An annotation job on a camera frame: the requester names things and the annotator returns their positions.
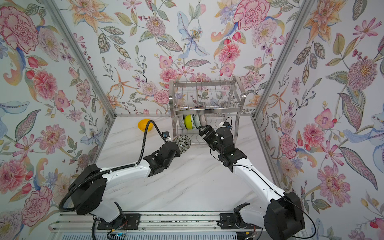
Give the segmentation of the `purple striped glass bowl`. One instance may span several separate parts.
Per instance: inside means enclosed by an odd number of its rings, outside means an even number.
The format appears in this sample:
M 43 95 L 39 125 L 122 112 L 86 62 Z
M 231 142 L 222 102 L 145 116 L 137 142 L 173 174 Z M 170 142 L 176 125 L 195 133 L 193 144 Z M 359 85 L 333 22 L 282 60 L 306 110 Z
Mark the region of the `purple striped glass bowl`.
M 199 115 L 199 119 L 200 119 L 201 126 L 207 126 L 208 125 L 206 115 L 204 115 L 204 114 Z

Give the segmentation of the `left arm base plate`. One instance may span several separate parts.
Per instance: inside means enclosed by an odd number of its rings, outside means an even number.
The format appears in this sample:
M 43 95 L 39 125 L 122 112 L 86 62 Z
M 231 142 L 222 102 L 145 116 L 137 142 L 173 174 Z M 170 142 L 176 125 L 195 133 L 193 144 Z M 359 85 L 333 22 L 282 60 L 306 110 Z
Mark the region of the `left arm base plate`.
M 97 226 L 97 230 L 137 230 L 139 228 L 141 214 L 125 213 L 124 215 L 124 217 L 120 215 L 110 223 L 101 220 Z

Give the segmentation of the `silver two-tier dish rack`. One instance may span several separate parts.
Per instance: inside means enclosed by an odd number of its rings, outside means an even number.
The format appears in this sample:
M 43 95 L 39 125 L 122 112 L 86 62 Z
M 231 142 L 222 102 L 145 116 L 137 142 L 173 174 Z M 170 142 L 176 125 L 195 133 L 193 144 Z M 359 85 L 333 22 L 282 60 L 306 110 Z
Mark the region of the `silver two-tier dish rack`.
M 234 141 L 237 140 L 240 116 L 245 106 L 246 90 L 238 77 L 209 82 L 171 82 L 169 104 L 173 137 L 187 135 L 193 145 L 203 143 L 198 129 L 182 130 L 178 115 L 206 115 L 214 130 L 221 122 L 230 122 Z

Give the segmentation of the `pale green glass bowl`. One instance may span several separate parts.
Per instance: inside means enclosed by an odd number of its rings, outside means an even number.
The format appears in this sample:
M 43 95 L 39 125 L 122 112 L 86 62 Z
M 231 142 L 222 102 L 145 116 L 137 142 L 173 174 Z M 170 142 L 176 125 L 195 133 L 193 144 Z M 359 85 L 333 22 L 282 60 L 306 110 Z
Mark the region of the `pale green glass bowl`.
M 200 121 L 199 115 L 194 115 L 194 123 L 195 123 L 195 126 L 197 129 L 201 126 L 201 121 Z

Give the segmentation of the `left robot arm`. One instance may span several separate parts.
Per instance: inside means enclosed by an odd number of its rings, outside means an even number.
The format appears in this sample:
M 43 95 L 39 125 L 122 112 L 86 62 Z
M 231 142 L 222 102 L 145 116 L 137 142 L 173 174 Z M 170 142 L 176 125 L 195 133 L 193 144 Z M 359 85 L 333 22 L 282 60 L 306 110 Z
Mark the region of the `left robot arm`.
M 152 177 L 168 169 L 175 158 L 179 158 L 189 147 L 178 146 L 175 142 L 164 142 L 159 150 L 141 157 L 133 164 L 113 168 L 88 166 L 72 183 L 69 196 L 77 215 L 90 214 L 108 224 L 122 224 L 126 221 L 121 206 L 107 196 L 106 191 L 136 179 Z

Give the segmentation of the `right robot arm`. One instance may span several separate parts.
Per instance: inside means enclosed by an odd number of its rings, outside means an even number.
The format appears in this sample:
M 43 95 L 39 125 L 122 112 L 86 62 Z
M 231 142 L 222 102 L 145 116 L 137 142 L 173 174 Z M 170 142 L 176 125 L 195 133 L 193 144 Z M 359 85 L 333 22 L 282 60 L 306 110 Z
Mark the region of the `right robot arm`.
M 266 178 L 247 155 L 235 146 L 229 127 L 214 130 L 200 126 L 199 135 L 218 159 L 232 173 L 240 177 L 259 197 L 255 205 L 243 203 L 234 208 L 235 224 L 244 228 L 254 225 L 266 230 L 273 240 L 287 240 L 306 226 L 300 198 L 295 193 L 286 193 Z

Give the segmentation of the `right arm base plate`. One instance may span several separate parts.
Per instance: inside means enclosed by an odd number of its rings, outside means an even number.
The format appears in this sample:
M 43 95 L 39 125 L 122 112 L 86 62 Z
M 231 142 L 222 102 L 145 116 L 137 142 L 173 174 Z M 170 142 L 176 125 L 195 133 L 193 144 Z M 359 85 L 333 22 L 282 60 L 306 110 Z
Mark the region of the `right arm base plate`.
M 260 230 L 261 228 L 253 224 L 246 224 L 235 213 L 220 213 L 217 226 L 222 230 Z

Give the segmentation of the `green leaf pattern bowl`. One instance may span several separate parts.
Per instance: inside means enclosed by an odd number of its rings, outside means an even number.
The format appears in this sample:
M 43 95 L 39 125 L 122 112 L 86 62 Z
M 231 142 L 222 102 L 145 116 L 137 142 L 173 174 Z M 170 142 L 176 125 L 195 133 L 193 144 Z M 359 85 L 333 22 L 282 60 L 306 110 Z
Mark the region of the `green leaf pattern bowl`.
M 191 115 L 193 129 L 197 129 L 195 124 L 195 115 Z

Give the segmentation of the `lime green plastic bowl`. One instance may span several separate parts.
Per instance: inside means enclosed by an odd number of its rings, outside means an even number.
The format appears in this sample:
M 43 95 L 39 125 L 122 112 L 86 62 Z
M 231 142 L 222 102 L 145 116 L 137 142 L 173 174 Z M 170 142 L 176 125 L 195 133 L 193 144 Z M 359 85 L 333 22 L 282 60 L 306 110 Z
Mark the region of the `lime green plastic bowl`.
M 193 127 L 193 119 L 191 115 L 184 116 L 184 124 L 187 130 L 192 130 Z

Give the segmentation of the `speckled dark patterned bowl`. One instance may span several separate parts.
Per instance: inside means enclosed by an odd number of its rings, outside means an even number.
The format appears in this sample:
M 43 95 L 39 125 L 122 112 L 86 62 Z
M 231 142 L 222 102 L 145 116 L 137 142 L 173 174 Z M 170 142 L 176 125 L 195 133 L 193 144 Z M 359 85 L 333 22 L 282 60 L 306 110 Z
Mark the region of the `speckled dark patterned bowl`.
M 179 147 L 180 154 L 186 153 L 192 144 L 192 141 L 187 135 L 179 135 L 173 138 L 173 142 L 176 143 Z

